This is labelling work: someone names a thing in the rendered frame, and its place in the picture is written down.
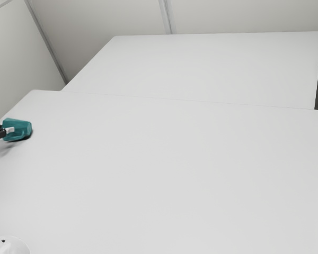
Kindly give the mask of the teal faceted mug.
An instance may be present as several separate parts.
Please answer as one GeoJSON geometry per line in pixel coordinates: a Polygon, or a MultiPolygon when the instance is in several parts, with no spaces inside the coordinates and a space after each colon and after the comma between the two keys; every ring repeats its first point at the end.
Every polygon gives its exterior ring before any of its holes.
{"type": "Polygon", "coordinates": [[[32,124],[29,121],[6,118],[2,122],[4,129],[14,128],[13,132],[6,134],[4,141],[20,141],[28,139],[32,134],[32,124]]]}

